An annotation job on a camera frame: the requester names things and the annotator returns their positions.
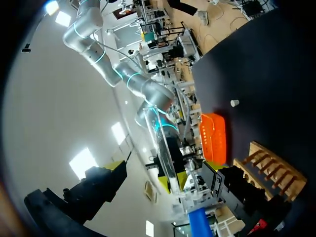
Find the blue handle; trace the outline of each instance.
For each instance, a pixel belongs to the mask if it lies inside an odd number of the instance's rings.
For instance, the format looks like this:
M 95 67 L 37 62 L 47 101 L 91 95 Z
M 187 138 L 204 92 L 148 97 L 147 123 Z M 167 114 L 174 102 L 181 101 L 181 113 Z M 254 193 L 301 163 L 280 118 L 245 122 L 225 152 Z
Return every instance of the blue handle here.
M 213 237 L 204 208 L 189 213 L 189 221 L 192 237 Z

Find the ceiling light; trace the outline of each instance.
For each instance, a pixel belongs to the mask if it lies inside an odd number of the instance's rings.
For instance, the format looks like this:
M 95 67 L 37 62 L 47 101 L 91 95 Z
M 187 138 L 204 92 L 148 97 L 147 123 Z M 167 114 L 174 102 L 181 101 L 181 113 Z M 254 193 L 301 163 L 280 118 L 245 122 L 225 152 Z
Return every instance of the ceiling light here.
M 78 155 L 76 155 L 69 162 L 69 165 L 80 180 L 85 178 L 86 170 L 93 166 L 98 167 L 98 164 L 95 162 L 95 159 L 88 148 L 83 149 Z
M 71 20 L 71 17 L 70 15 L 60 11 L 56 17 L 56 20 L 55 22 L 57 22 L 58 24 L 62 25 L 62 26 L 66 26 L 66 27 L 69 27 L 70 25 L 70 20 Z
M 59 9 L 59 5 L 57 1 L 49 1 L 46 5 L 45 5 L 45 10 L 47 11 L 47 13 L 51 16 L 52 14 L 54 14 L 57 10 Z
M 154 237 L 154 225 L 150 221 L 146 221 L 146 235 Z
M 116 141 L 120 145 L 124 141 L 124 139 L 126 137 L 120 122 L 117 122 L 116 124 L 114 124 L 111 127 L 111 129 L 112 129 L 112 133 L 113 133 Z

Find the black tabletop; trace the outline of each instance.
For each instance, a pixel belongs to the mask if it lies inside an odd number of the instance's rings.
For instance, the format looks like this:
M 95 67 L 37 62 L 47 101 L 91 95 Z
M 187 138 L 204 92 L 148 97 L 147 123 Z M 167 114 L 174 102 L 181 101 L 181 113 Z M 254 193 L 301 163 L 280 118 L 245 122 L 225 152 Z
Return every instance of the black tabletop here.
M 232 33 L 193 66 L 202 112 L 226 120 L 228 160 L 247 157 L 249 143 L 256 141 L 307 177 L 287 227 L 306 217 L 316 192 L 316 60 L 305 33 L 274 10 Z M 240 104 L 232 107 L 231 100 Z

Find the orange basket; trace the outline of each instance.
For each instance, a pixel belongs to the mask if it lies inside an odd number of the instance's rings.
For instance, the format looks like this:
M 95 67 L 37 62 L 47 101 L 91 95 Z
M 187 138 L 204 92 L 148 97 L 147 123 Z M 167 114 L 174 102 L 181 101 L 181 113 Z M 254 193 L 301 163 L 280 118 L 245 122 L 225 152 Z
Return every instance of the orange basket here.
M 204 158 L 217 164 L 226 163 L 225 121 L 215 113 L 202 114 L 199 131 Z

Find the white cup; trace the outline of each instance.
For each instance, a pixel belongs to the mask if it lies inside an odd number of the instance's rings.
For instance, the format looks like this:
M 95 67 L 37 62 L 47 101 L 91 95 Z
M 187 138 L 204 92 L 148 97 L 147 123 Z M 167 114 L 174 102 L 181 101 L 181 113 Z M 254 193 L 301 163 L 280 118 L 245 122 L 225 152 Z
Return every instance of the white cup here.
M 232 107 L 235 107 L 237 105 L 239 105 L 239 100 L 231 100 L 231 106 Z

